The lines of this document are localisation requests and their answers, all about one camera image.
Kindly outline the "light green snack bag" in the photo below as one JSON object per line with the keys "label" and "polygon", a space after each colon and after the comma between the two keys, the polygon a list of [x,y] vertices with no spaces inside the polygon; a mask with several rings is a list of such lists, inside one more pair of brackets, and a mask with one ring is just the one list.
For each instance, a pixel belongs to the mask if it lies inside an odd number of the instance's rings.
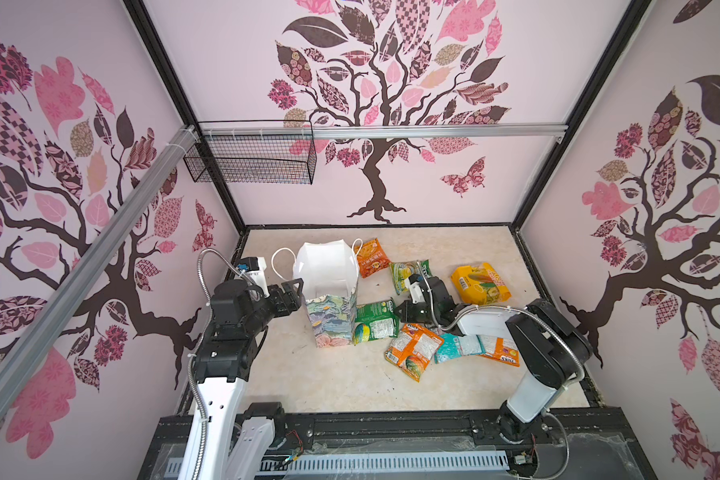
{"label": "light green snack bag", "polygon": [[397,295],[402,295],[408,291],[406,280],[411,275],[432,276],[428,260],[393,262],[389,265],[389,268],[392,275],[393,287]]}

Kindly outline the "teal snack bag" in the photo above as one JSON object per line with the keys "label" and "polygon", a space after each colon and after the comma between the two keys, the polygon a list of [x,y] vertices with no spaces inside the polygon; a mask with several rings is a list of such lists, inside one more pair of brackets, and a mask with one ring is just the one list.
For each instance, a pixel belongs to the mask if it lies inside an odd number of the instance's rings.
{"label": "teal snack bag", "polygon": [[435,353],[434,361],[442,364],[450,360],[462,357],[478,356],[486,353],[486,350],[477,335],[457,336],[444,333],[443,343]]}

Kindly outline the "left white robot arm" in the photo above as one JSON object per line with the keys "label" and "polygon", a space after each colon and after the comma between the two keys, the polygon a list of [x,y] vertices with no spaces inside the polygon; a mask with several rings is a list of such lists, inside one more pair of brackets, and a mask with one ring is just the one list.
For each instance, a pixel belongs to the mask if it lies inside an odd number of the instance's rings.
{"label": "left white robot arm", "polygon": [[271,320],[301,308],[303,280],[262,289],[244,279],[218,285],[210,298],[211,321],[190,360],[188,380],[196,409],[179,477],[252,479],[265,453],[285,437],[278,402],[249,407],[235,427],[239,407]]}

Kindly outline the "orange chip snack bag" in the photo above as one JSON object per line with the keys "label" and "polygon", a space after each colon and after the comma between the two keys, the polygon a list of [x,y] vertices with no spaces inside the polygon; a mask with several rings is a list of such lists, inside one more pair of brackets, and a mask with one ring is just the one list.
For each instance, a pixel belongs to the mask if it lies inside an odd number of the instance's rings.
{"label": "orange chip snack bag", "polygon": [[363,243],[357,253],[359,272],[362,278],[388,268],[391,261],[378,239]]}

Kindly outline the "left aluminium rail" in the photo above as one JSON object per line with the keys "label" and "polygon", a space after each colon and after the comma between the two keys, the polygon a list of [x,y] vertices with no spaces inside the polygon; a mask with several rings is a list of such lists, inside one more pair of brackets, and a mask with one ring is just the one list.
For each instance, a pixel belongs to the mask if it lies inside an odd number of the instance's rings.
{"label": "left aluminium rail", "polygon": [[75,311],[133,230],[152,198],[186,151],[198,140],[198,128],[181,127],[158,155],[112,219],[83,254],[61,286],[51,295],[37,319],[0,362],[0,420],[36,372]]}

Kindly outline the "rear aluminium rail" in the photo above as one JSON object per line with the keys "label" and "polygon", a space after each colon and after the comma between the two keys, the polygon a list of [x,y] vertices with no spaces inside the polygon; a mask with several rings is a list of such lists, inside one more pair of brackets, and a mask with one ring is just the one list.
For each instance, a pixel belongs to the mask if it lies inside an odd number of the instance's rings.
{"label": "rear aluminium rail", "polygon": [[297,139],[392,139],[392,138],[490,138],[490,137],[553,137],[562,138],[568,127],[554,123],[490,124],[490,125],[423,125],[423,126],[342,126],[342,127],[270,127],[201,126],[201,132],[209,138],[231,136],[234,139],[252,136],[295,137]]}

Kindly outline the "yellow corn snack bag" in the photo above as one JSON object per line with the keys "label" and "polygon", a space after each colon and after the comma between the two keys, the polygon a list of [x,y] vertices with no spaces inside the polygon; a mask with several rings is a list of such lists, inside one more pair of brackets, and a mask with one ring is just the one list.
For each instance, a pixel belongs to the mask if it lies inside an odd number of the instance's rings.
{"label": "yellow corn snack bag", "polygon": [[506,302],[512,297],[508,286],[489,263],[457,267],[451,280],[466,304],[491,305]]}

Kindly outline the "patterned paper bag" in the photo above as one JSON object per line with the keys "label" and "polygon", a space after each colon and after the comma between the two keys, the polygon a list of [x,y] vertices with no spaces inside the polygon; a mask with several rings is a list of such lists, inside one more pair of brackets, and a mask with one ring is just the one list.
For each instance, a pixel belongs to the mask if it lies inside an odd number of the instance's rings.
{"label": "patterned paper bag", "polygon": [[304,243],[298,251],[282,247],[272,254],[287,252],[293,258],[292,273],[279,274],[282,280],[300,279],[300,298],[319,348],[343,347],[353,343],[357,316],[359,264],[353,247],[344,240]]}

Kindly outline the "aluminium rail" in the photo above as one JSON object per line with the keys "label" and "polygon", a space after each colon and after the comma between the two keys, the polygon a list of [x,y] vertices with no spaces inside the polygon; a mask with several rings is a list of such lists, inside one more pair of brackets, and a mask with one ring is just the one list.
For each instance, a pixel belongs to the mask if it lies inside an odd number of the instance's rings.
{"label": "aluminium rail", "polygon": [[198,128],[181,127],[158,155],[112,219],[83,254],[61,286],[51,295],[37,319],[0,362],[0,420],[36,372],[75,311],[133,230],[152,198],[186,151],[198,140]]}
{"label": "aluminium rail", "polygon": [[423,126],[342,126],[342,127],[270,127],[201,126],[201,132],[209,138],[231,136],[234,139],[252,136],[295,137],[297,139],[392,139],[392,138],[490,138],[490,137],[553,137],[562,138],[568,127],[554,123],[490,124],[490,125],[423,125]]}

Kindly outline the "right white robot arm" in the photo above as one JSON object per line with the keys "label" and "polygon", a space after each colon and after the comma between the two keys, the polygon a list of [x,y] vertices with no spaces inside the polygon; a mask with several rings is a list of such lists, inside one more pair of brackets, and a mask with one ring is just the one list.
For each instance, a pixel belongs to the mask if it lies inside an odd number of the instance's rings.
{"label": "right white robot arm", "polygon": [[414,274],[404,284],[410,297],[395,310],[402,326],[385,357],[410,378],[419,380],[430,363],[465,357],[525,367],[499,408],[498,431],[505,442],[530,438],[557,398],[584,378],[593,349],[552,303],[457,304],[437,277]]}

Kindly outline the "dark green snack bag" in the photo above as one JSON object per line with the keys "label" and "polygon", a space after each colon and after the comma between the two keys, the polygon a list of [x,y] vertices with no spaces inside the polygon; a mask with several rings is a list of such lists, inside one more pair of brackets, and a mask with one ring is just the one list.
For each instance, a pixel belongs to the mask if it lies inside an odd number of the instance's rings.
{"label": "dark green snack bag", "polygon": [[392,299],[359,305],[353,326],[353,344],[396,338],[400,321]]}

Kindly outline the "orange white snack bag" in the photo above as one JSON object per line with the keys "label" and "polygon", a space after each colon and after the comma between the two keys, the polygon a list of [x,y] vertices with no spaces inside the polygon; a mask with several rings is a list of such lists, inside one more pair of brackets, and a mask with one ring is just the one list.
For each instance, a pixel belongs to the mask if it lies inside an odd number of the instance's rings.
{"label": "orange white snack bag", "polygon": [[384,352],[384,358],[419,382],[444,339],[420,324],[406,323]]}

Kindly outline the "black base frame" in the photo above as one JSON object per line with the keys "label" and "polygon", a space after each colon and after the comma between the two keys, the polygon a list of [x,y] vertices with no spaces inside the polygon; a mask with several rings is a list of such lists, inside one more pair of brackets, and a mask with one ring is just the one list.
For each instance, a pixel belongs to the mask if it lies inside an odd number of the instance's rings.
{"label": "black base frame", "polygon": [[285,437],[263,460],[303,455],[503,451],[505,472],[264,476],[259,479],[654,479],[621,409],[555,408],[518,444],[499,435],[495,410],[284,413]]}

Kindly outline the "orange snack bag right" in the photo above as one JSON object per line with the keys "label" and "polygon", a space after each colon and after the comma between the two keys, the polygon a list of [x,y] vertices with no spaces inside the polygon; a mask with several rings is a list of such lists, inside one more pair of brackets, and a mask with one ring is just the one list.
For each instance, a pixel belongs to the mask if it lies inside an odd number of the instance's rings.
{"label": "orange snack bag right", "polygon": [[520,354],[517,346],[511,339],[491,335],[479,335],[478,340],[483,349],[482,357],[513,367],[520,366]]}

